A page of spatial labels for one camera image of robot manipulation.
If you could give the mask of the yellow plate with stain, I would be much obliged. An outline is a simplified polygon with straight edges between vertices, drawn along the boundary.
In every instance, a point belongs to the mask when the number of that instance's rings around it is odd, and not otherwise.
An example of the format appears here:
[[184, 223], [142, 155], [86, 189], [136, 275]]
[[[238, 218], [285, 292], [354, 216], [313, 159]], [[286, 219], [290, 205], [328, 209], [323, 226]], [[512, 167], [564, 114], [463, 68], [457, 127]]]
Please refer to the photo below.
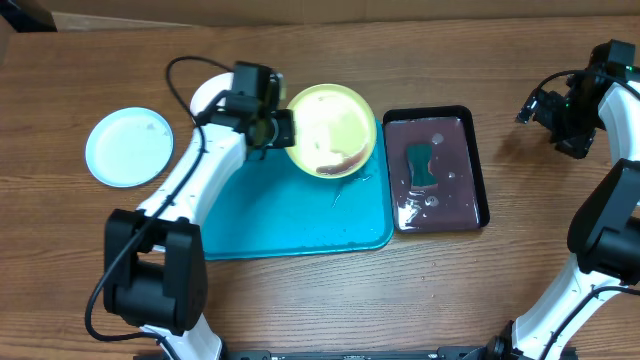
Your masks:
[[338, 84], [319, 84], [298, 93], [288, 104], [293, 113], [295, 145], [286, 152], [305, 173], [338, 179], [360, 170], [377, 140], [377, 121], [364, 98]]

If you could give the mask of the white plate with stain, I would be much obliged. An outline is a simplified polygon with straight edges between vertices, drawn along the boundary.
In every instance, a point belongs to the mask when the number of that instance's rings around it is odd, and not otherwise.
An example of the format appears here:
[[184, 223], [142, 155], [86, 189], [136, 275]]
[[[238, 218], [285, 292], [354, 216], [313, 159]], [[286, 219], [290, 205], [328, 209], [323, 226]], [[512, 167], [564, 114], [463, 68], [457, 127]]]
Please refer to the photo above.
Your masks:
[[209, 103], [223, 90], [230, 90], [233, 81], [233, 73], [226, 72], [216, 75], [205, 81], [194, 93], [190, 102], [190, 110], [193, 115], [202, 112]]

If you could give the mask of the green sponge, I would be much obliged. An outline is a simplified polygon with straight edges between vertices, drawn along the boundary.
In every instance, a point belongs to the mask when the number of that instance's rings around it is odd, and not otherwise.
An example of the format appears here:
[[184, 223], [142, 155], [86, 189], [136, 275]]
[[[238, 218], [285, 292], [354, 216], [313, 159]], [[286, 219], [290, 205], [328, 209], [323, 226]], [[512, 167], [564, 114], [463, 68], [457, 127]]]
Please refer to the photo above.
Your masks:
[[428, 144], [413, 144], [407, 147], [406, 156], [412, 190], [424, 190], [437, 184], [430, 170], [432, 147]]

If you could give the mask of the light blue plate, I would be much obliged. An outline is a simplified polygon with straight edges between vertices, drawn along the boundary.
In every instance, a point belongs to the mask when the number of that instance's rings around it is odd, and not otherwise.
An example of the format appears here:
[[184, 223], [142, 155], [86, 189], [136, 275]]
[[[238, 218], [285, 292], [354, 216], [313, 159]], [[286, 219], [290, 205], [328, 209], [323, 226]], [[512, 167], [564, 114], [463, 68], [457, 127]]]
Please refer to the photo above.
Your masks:
[[160, 114], [127, 107], [107, 115], [93, 128], [85, 146], [85, 162], [101, 183], [128, 188], [157, 177], [173, 150], [173, 131]]

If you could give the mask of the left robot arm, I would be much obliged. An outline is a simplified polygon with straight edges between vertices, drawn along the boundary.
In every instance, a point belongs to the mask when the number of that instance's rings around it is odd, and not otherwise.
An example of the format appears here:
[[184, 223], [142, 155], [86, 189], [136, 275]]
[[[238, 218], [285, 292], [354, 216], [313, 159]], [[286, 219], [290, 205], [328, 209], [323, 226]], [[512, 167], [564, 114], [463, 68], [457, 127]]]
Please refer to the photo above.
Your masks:
[[86, 305], [87, 332], [101, 342], [152, 339], [165, 359], [218, 359], [224, 343], [204, 308], [208, 280], [201, 227], [227, 181], [253, 151], [294, 144], [291, 111], [276, 70], [238, 61], [231, 85], [190, 111], [190, 144], [164, 183], [134, 211], [105, 224], [104, 273]]

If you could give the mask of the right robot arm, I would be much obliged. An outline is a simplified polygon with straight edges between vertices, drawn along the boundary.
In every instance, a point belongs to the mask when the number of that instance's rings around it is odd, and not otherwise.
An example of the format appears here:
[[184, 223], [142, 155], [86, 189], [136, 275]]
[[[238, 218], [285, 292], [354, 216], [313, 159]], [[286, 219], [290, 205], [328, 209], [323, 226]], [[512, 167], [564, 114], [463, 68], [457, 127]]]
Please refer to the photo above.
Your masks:
[[555, 148], [584, 158], [606, 132], [612, 168], [574, 215], [570, 256], [538, 301], [470, 359], [559, 359], [578, 330], [609, 299], [637, 295], [639, 282], [639, 69], [633, 44], [596, 46], [583, 70], [566, 70], [568, 92], [538, 85], [516, 116], [551, 133]]

